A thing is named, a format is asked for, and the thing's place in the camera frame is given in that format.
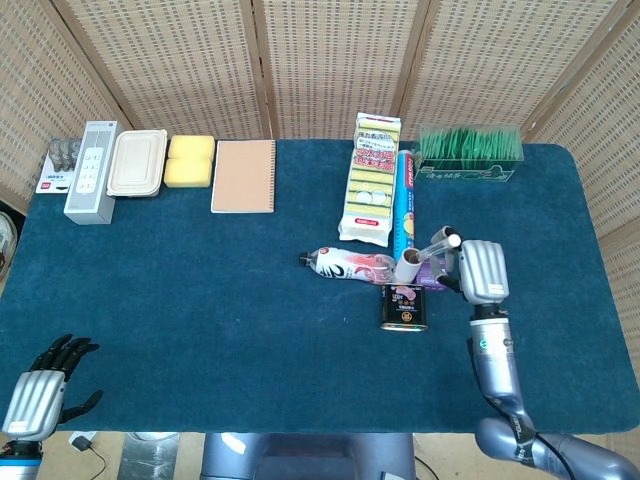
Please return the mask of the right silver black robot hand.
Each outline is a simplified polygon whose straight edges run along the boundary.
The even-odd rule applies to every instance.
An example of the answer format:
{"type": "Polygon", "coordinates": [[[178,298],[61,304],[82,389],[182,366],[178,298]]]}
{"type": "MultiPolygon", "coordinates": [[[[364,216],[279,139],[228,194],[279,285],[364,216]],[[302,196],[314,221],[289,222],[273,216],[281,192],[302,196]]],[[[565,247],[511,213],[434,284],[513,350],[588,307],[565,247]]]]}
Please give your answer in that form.
{"type": "Polygon", "coordinates": [[[486,240],[463,240],[450,226],[437,231],[431,244],[445,242],[448,249],[430,260],[435,281],[461,293],[472,305],[500,304],[509,296],[502,246],[486,240]]]}

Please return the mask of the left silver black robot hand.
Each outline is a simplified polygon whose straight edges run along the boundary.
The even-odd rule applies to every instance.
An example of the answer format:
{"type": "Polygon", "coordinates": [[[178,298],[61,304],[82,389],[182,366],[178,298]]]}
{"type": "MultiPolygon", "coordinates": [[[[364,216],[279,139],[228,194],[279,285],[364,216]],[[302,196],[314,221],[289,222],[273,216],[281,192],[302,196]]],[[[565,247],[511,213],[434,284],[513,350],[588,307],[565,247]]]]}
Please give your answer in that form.
{"type": "Polygon", "coordinates": [[[81,359],[99,345],[88,337],[71,334],[54,340],[23,372],[12,393],[2,432],[12,441],[41,442],[56,428],[87,414],[102,399],[103,392],[93,392],[83,403],[66,407],[66,389],[81,359]]]}

